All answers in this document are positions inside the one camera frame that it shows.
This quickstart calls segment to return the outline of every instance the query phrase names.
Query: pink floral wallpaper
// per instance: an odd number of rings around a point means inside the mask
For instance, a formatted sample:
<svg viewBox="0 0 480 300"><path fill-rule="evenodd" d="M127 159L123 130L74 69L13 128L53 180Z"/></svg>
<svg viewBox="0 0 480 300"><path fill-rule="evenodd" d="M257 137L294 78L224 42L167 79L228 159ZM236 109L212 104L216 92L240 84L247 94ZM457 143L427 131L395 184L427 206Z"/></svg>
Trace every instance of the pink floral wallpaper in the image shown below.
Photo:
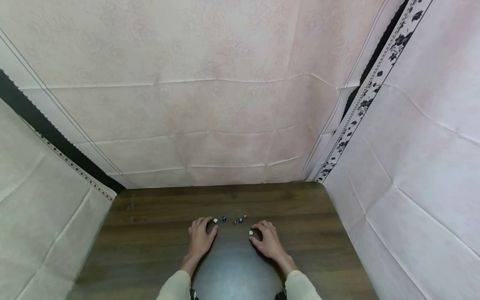
<svg viewBox="0 0 480 300"><path fill-rule="evenodd" d="M0 28L112 176L286 182L300 180L383 2L6 0Z"/></svg>

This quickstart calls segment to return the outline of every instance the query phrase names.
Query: wood grain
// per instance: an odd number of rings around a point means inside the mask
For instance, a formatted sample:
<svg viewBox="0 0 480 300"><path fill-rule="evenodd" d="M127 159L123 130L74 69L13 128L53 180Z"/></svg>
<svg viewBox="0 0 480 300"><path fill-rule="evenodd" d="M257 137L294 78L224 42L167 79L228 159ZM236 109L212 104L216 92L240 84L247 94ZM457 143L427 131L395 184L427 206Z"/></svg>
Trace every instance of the wood grain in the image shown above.
<svg viewBox="0 0 480 300"><path fill-rule="evenodd" d="M233 225L244 214L244 222ZM285 249L324 300L377 299L316 182L123 191L70 299L154 300L178 270L188 249L187 228L199 216L219 219L214 244L193 277L200 300L265 300L282 290L278 267L248 241L250 226L263 219L276 226Z"/></svg>

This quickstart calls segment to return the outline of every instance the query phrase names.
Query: black strip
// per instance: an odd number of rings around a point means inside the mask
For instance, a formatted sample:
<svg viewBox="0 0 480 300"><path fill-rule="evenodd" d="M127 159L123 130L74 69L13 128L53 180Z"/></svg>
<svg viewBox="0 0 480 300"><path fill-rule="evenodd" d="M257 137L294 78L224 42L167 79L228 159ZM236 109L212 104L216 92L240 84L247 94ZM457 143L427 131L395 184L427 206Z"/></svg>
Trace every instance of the black strip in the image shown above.
<svg viewBox="0 0 480 300"><path fill-rule="evenodd" d="M70 143L0 69L0 98L72 162L116 193L125 189Z"/></svg>
<svg viewBox="0 0 480 300"><path fill-rule="evenodd" d="M368 74L370 73L370 71L372 70L373 68L373 65L375 64L375 62L377 61L378 57L380 56L380 54L382 53L382 49L385 47L387 41L388 41L388 38L390 37L390 35L392 34L393 30L395 29L395 26L396 24L398 23L398 20L400 20L400 17L402 16L402 13L403 11L405 10L406 6L407 6L407 2L408 0L405 0L402 5L400 5L400 7L398 8L398 11L396 11L395 15L393 16L392 20L390 21L390 24L388 25L387 29L384 31L384 35L382 36L382 38L380 39L380 42L378 43L377 45L377 48L375 49L375 51L373 52L373 55L372 57L370 58L370 61L368 62L367 64L367 67L365 68L365 70L363 70L363 73L360 77L360 85L357 86L356 89L353 90L353 92L350 94L350 96L348 96L348 99L347 99L347 105L345 106L345 110L343 111L343 116L342 116L342 120L343 118L345 117L345 115L347 114L347 111L348 109L350 108L350 106L352 105L352 102L353 100L355 99L355 97L357 96L357 93L361 87L361 85L363 84L363 82L365 81L365 79L367 78Z"/></svg>

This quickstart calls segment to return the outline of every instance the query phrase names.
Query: person's left hand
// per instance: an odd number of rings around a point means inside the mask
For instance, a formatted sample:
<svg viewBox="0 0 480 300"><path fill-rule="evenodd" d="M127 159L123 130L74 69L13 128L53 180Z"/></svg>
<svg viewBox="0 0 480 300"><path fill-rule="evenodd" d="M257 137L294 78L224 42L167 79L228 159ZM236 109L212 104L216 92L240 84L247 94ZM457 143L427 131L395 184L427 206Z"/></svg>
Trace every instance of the person's left hand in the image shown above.
<svg viewBox="0 0 480 300"><path fill-rule="evenodd" d="M183 259L180 270L187 272L190 277L193 276L193 272L197 267L200 259L208 252L212 246L218 231L218 226L213 227L212 232L207 234L206 227L208 222L213 218L201 217L192 222L192 226L188 228L190 234L190 246L188 247L188 254Z"/></svg>
<svg viewBox="0 0 480 300"><path fill-rule="evenodd" d="M190 247L188 248L189 255L200 259L212 246L213 240L218 231L218 226L215 225L212 232L207 235L206 227L212 219L211 216L200 217L193 221L192 226L188 228L188 233L190 234Z"/></svg>

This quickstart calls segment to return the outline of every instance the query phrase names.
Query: wrist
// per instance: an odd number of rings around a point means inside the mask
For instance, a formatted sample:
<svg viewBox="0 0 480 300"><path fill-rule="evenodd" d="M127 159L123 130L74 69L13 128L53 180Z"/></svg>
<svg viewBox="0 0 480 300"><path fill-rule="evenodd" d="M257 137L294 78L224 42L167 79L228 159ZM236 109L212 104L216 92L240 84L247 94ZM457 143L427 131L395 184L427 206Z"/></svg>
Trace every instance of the wrist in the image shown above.
<svg viewBox="0 0 480 300"><path fill-rule="evenodd" d="M285 277L287 277L291 272L298 270L293 258L288 255L286 252L282 253L275 259L276 263L282 270Z"/></svg>
<svg viewBox="0 0 480 300"><path fill-rule="evenodd" d="M187 254L183 258L182 264L180 266L180 270L187 272L191 278L201 258L202 258L201 255L196 255L191 253Z"/></svg>

